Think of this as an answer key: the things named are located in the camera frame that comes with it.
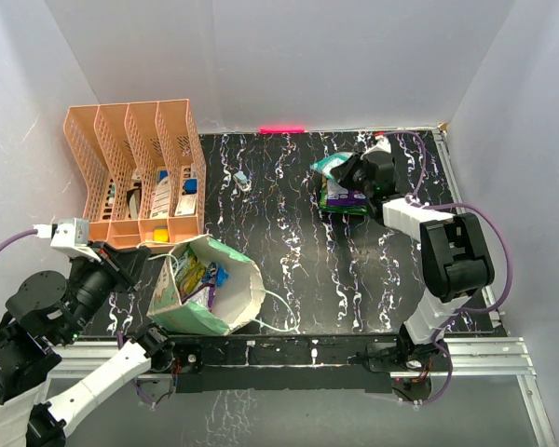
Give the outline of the purple Fox's candy bag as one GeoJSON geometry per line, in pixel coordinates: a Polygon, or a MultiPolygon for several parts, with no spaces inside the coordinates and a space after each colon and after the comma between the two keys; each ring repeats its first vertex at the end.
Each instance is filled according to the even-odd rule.
{"type": "Polygon", "coordinates": [[[360,207],[366,204],[366,197],[358,191],[348,190],[331,180],[327,180],[326,203],[330,207],[360,207]]]}

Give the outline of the teal white candy bag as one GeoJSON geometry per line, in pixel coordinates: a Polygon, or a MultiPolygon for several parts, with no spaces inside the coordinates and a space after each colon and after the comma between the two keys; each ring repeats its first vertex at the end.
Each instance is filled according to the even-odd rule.
{"type": "Polygon", "coordinates": [[[352,152],[337,152],[326,156],[322,160],[318,160],[310,165],[310,168],[323,175],[328,180],[334,180],[334,175],[332,174],[332,169],[340,167],[347,163],[349,159],[353,156],[352,152]]]}

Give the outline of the green Fox's candy bag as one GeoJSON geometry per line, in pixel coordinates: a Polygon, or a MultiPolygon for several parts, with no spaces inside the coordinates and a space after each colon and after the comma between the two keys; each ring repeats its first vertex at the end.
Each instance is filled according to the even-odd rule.
{"type": "Polygon", "coordinates": [[[338,213],[346,215],[356,215],[356,216],[366,216],[368,214],[367,209],[364,206],[352,206],[352,207],[333,207],[320,205],[320,210],[327,213],[338,213]]]}

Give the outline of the orange green Fox's bag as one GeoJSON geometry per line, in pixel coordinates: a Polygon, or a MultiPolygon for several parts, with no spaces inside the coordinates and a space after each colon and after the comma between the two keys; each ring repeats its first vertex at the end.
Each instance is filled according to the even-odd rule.
{"type": "Polygon", "coordinates": [[[184,252],[179,257],[178,270],[174,276],[177,291],[181,298],[190,295],[199,285],[206,266],[199,260],[194,250],[186,246],[184,252]]]}

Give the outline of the green illustrated paper bag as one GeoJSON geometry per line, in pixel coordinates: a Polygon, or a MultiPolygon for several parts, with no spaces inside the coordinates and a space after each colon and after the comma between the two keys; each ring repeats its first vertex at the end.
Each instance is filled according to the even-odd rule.
{"type": "Polygon", "coordinates": [[[170,332],[226,336],[251,322],[276,332],[297,329],[296,317],[278,328],[259,319],[270,295],[259,266],[210,235],[176,245],[165,256],[147,316],[170,332]]]}

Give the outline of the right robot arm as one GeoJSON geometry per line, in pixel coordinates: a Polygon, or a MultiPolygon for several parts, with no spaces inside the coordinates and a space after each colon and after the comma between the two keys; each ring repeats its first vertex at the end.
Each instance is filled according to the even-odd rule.
{"type": "Polygon", "coordinates": [[[446,327],[480,289],[495,278],[479,218],[469,212],[452,214],[415,204],[398,191],[395,159],[381,150],[341,155],[323,175],[366,199],[368,215],[386,228],[420,244],[422,298],[402,324],[395,346],[369,359],[388,358],[415,370],[445,350],[446,327]]]}

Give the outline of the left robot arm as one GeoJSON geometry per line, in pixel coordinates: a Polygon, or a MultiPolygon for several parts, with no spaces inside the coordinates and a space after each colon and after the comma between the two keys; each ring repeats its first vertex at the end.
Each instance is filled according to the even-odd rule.
{"type": "Polygon", "coordinates": [[[135,291],[151,256],[91,242],[69,276],[41,271],[23,281],[0,322],[0,446],[63,446],[118,389],[173,361],[173,342],[156,324],[141,327],[95,371],[54,398],[39,396],[61,363],[55,346],[72,345],[113,292],[135,291]]]}

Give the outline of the yellow sticky note block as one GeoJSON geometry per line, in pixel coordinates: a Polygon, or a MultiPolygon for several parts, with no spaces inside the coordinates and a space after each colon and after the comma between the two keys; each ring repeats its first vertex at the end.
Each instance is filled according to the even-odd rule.
{"type": "Polygon", "coordinates": [[[169,230],[166,226],[159,226],[154,229],[153,240],[155,242],[168,243],[170,241],[169,230]]]}

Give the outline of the white lotion bottle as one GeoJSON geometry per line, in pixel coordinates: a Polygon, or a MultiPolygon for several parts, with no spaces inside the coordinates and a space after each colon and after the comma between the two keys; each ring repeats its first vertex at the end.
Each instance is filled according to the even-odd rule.
{"type": "Polygon", "coordinates": [[[150,219],[167,218],[170,215],[171,182],[166,170],[157,174],[157,184],[152,195],[150,219]]]}

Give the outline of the white card box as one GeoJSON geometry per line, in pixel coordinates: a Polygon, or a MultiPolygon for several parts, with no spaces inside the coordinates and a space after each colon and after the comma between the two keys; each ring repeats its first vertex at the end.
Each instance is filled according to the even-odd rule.
{"type": "Polygon", "coordinates": [[[197,194],[180,196],[174,212],[174,216],[180,217],[194,215],[196,213],[197,203],[197,194]]]}

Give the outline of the small blue candy wrapper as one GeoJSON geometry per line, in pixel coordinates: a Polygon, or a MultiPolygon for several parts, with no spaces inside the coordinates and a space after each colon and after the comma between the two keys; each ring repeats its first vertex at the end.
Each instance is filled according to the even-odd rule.
{"type": "Polygon", "coordinates": [[[228,279],[228,274],[221,265],[216,267],[216,272],[214,275],[214,284],[216,288],[222,287],[228,279]]]}

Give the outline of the orange plastic file organizer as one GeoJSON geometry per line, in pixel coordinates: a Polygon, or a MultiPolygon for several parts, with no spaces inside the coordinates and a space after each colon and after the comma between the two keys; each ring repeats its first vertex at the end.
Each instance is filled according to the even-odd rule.
{"type": "Polygon", "coordinates": [[[161,252],[203,233],[206,162],[188,99],[72,106],[63,131],[87,187],[90,239],[161,252]],[[150,219],[161,170],[170,176],[170,215],[150,219]],[[196,213],[175,217],[190,178],[198,180],[196,213]],[[168,243],[153,240],[159,226],[168,243]]]}

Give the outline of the pink tape strip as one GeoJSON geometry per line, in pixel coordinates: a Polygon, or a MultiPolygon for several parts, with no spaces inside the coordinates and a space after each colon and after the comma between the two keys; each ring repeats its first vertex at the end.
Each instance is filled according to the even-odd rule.
{"type": "Polygon", "coordinates": [[[303,127],[297,126],[276,126],[276,127],[261,127],[258,129],[261,134],[294,134],[304,133],[306,130],[303,127]]]}

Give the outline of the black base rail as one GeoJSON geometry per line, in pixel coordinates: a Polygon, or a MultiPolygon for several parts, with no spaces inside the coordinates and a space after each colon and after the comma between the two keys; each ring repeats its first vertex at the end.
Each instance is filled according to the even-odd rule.
{"type": "Polygon", "coordinates": [[[424,378],[393,335],[174,335],[178,393],[225,390],[363,390],[391,393],[399,378],[424,378]]]}

